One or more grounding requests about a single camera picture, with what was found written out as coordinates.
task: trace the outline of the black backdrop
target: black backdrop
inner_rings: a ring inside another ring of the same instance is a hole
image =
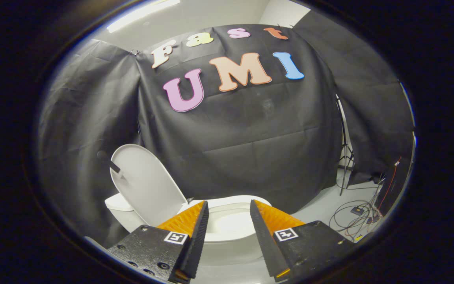
[[[385,172],[400,156],[411,159],[414,124],[394,70],[339,23],[312,9],[294,31],[327,63],[337,84],[355,156],[351,185]]]
[[[230,38],[243,27],[248,38]],[[186,198],[250,194],[294,213],[335,184],[341,150],[340,113],[333,76],[310,45],[292,29],[269,25],[221,26],[177,35],[169,60],[151,68],[157,43],[137,55],[90,40],[71,54],[43,101],[37,163],[50,201],[80,234],[110,246],[127,234],[106,209],[117,192],[108,167],[96,160],[122,144],[152,151]],[[187,38],[209,32],[213,42],[186,47]],[[210,59],[257,52],[270,83],[220,92]],[[305,77],[291,80],[274,52],[288,52]],[[184,74],[201,68],[202,103],[180,113],[162,86],[181,78],[181,95],[192,96]]]

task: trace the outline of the white toilet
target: white toilet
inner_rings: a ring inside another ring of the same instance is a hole
[[[202,200],[187,202],[164,165],[150,151],[136,144],[119,147],[110,169],[119,193],[105,200],[106,206],[129,232],[140,225],[159,226]],[[262,257],[252,219],[251,200],[270,205],[257,196],[238,195],[209,199],[209,219],[202,265],[246,263]]]

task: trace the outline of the orange letter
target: orange letter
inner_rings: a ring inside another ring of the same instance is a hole
[[[264,30],[268,31],[271,36],[274,36],[275,38],[280,38],[280,39],[288,39],[286,36],[282,36],[280,33],[280,30],[274,29],[274,28],[265,28]]]
[[[187,38],[189,41],[187,42],[188,47],[194,47],[196,45],[204,44],[204,43],[211,43],[213,38],[209,35],[208,32],[200,32],[198,34],[194,34]]]
[[[170,40],[169,42],[165,43],[161,47],[157,47],[156,50],[152,51],[153,54],[153,65],[152,68],[157,68],[160,64],[166,62],[169,57],[166,54],[171,54],[173,48],[171,45],[176,44],[176,40]]]
[[[222,85],[218,89],[222,92],[228,92],[237,88],[238,84],[232,82],[231,76],[243,86],[246,86],[248,84],[248,72],[252,76],[250,80],[252,84],[265,84],[272,81],[272,78],[267,76],[264,68],[260,65],[258,58],[258,53],[245,53],[241,57],[241,65],[236,64],[225,56],[211,59],[209,63],[216,66],[220,81],[222,82]]]

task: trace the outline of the toilet lid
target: toilet lid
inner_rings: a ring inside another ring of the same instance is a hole
[[[115,187],[148,225],[162,224],[187,202],[164,165],[147,149],[125,144],[113,153],[112,161],[123,175],[110,168]]]

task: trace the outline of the red wire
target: red wire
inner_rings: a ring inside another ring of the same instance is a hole
[[[383,204],[383,201],[384,201],[386,195],[388,194],[388,191],[390,190],[391,183],[393,182],[393,178],[395,177],[395,173],[397,172],[398,162],[400,162],[400,159],[401,159],[401,158],[402,158],[402,156],[398,157],[398,161],[397,161],[397,163],[396,163],[395,170],[393,171],[393,176],[391,177],[390,185],[389,185],[388,188],[386,189],[385,196],[384,196],[383,199],[381,200],[381,203],[380,203],[380,205],[378,206],[378,210],[381,208],[381,205]]]

